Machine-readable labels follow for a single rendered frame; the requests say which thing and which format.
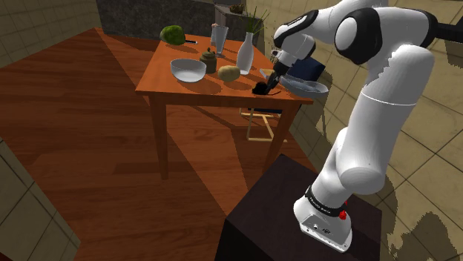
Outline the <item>white vase with green plant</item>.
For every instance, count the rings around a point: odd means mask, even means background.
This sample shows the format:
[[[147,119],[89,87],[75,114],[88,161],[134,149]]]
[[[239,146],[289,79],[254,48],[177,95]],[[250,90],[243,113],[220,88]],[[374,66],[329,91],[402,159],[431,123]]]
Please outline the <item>white vase with green plant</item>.
[[[254,9],[253,14],[250,16],[246,13],[246,37],[237,53],[236,66],[240,69],[241,75],[249,74],[252,68],[254,59],[253,37],[259,33],[264,27],[264,21],[269,16],[269,11],[265,10],[258,18],[256,16],[257,8]]]

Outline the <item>brown wooden table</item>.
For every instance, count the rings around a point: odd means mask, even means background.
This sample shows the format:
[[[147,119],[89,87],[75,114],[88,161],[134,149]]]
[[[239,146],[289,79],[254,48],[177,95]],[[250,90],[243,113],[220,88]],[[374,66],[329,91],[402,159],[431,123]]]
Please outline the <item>brown wooden table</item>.
[[[233,82],[219,80],[216,73],[206,75],[198,82],[181,82],[172,74],[170,62],[174,59],[197,61],[200,53],[210,46],[206,36],[187,37],[197,41],[198,45],[172,47],[160,42],[136,88],[136,94],[149,98],[161,177],[168,178],[167,105],[281,109],[283,112],[263,165],[266,171],[278,157],[300,105],[311,105],[313,100],[292,95],[282,85],[266,96],[253,94],[252,88],[264,80],[259,69],[272,66],[260,52],[256,52],[255,67],[249,74]]]

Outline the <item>dark olive lidded pot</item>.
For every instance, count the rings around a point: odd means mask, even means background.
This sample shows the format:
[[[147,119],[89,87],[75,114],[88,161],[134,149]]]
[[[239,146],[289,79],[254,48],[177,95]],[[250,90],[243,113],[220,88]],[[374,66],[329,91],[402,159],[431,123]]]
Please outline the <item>dark olive lidded pot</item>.
[[[206,65],[206,74],[212,74],[217,69],[217,57],[214,51],[211,51],[209,47],[206,52],[203,52],[200,56],[200,61]]]

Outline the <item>white bowl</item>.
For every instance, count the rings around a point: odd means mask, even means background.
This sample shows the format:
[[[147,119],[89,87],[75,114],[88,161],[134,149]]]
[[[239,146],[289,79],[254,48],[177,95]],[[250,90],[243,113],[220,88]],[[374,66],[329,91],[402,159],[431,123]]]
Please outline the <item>white bowl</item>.
[[[194,59],[174,59],[170,62],[171,73],[181,82],[198,82],[206,74],[206,64]]]

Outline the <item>dark stone counter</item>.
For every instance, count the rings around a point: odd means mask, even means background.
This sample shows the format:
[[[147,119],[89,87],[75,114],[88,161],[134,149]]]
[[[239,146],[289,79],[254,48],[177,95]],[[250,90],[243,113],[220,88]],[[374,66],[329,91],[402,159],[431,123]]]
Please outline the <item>dark stone counter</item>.
[[[226,0],[96,0],[104,33],[158,39],[161,30],[179,25],[186,34],[210,36],[216,23],[229,30],[227,38],[243,41],[246,16],[229,11]]]

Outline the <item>green mossy round lump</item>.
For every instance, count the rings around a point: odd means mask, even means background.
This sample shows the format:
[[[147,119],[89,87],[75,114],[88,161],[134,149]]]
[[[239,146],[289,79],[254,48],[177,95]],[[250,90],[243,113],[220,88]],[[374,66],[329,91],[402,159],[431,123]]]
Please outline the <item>green mossy round lump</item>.
[[[164,27],[160,32],[160,39],[163,42],[172,45],[185,44],[185,34],[183,28],[179,25],[169,25]]]

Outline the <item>tall clear glass cup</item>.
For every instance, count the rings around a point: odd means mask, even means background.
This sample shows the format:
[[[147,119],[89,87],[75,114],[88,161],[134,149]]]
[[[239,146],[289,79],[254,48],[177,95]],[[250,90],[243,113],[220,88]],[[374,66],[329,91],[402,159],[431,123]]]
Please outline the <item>tall clear glass cup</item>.
[[[223,58],[223,48],[229,28],[218,24],[212,25],[211,43],[216,47],[216,57]]]

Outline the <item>grey shallow bowl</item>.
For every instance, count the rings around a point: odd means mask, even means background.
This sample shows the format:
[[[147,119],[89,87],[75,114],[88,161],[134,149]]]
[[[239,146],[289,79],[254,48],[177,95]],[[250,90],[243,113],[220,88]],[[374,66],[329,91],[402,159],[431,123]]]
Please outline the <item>grey shallow bowl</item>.
[[[280,77],[280,83],[289,92],[303,98],[319,98],[329,92],[327,86],[320,82],[306,81],[290,75]]]

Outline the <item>blue chair with wooden legs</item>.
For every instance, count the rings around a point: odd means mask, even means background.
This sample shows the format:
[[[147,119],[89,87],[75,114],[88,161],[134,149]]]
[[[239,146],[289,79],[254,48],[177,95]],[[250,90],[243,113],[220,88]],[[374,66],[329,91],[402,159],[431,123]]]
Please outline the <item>blue chair with wooden legs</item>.
[[[325,69],[325,66],[323,64],[316,61],[312,57],[309,57],[308,59],[297,61],[295,65],[289,69],[288,75],[294,76],[302,80],[316,82],[318,81],[319,77],[323,73],[324,69]],[[250,137],[249,135],[250,135],[250,130],[251,130],[251,124],[249,124],[247,133],[246,133],[246,138],[249,141],[271,142],[273,140],[274,133],[272,132],[272,129],[270,128],[270,125],[267,119],[268,118],[279,118],[281,115],[281,110],[249,108],[249,113],[243,113],[242,110],[239,110],[239,112],[241,116],[248,116],[250,122],[252,121],[254,116],[261,117],[269,132],[269,135],[270,135],[269,138]]]

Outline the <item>tan potato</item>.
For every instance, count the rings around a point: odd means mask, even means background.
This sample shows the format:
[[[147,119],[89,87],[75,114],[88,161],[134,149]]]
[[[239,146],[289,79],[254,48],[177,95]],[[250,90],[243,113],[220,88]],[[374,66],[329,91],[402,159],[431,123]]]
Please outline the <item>tan potato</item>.
[[[240,68],[232,65],[224,65],[219,68],[218,77],[224,82],[233,82],[240,77]]]

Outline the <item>dark robot stand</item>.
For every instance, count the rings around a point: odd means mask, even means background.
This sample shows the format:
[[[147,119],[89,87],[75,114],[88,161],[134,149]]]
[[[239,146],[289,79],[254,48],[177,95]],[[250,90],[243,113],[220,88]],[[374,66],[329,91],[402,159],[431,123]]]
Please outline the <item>dark robot stand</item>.
[[[301,231],[293,204],[316,176],[281,154],[226,217],[214,261],[380,261],[381,210],[355,195],[345,253]]]

